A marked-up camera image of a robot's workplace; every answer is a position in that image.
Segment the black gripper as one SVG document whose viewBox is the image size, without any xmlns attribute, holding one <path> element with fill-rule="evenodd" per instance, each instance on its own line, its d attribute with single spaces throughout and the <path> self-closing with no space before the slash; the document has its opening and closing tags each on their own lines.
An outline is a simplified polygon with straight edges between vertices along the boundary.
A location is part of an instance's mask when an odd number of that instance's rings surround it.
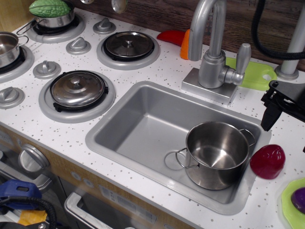
<svg viewBox="0 0 305 229">
<path fill-rule="evenodd" d="M 269 131 L 276 123 L 282 112 L 297 118 L 305 118 L 305 85 L 303 83 L 287 83 L 273 80 L 269 89 L 263 95 L 266 110 L 261 127 Z"/>
</svg>

